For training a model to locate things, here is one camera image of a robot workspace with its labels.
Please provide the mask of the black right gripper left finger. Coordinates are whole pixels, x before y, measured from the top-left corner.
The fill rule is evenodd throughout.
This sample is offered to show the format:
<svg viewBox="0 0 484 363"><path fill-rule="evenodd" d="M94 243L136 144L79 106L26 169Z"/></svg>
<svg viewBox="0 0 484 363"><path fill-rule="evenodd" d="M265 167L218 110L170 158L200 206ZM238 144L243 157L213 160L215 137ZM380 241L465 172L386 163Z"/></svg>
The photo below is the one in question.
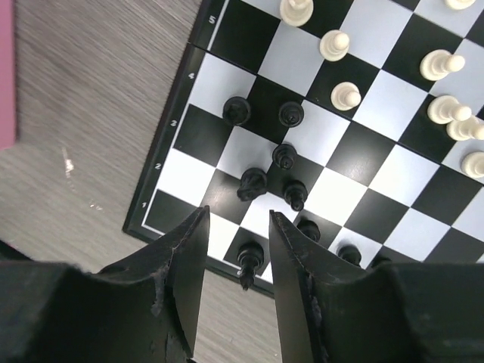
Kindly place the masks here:
<svg viewBox="0 0 484 363"><path fill-rule="evenodd" d="M66 263L1 263L3 362L190 362L209 210L98 273Z"/></svg>

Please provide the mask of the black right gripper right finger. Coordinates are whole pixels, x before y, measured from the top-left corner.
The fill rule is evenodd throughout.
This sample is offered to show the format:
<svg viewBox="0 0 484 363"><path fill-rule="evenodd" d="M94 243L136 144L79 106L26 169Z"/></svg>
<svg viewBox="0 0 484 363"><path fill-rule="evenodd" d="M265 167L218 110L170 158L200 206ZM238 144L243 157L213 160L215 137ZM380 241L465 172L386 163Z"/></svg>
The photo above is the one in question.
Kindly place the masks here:
<svg viewBox="0 0 484 363"><path fill-rule="evenodd" d="M285 362L481 362L483 266L384 263L365 271L271 212Z"/></svg>

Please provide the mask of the black king piece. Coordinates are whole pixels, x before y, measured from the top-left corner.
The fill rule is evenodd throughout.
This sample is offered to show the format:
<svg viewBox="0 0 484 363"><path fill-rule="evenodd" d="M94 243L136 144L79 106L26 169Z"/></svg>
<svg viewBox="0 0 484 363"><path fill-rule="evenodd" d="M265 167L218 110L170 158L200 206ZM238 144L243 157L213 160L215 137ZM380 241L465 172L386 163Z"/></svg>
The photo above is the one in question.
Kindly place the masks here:
<svg viewBox="0 0 484 363"><path fill-rule="evenodd" d="M243 290L247 291L254 284L256 273L264 263L264 249L255 241L245 243L239 248L237 261L240 264L238 280Z"/></svg>

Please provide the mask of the black and white chessboard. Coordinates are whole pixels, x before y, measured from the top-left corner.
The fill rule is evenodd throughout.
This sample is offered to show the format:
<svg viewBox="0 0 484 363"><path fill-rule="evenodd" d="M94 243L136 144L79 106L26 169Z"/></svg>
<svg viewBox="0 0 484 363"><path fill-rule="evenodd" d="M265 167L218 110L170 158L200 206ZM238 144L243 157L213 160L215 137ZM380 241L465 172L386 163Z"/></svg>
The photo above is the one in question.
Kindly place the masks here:
<svg viewBox="0 0 484 363"><path fill-rule="evenodd" d="M210 209L208 265L237 276L237 253L268 245L269 213L318 226L329 250L357 246L361 267L394 262L481 262L483 176L461 171L481 138L455 141L427 109L451 95L447 117L483 120L483 3L316 1L309 21L287 25L277 1L204 1L172 84L124 232L144 242ZM345 32L349 51L325 60L321 38ZM341 111L333 88L354 83L361 103ZM250 119L222 118L231 97ZM278 118L299 103L293 128ZM267 193L242 202L249 168Z"/></svg>

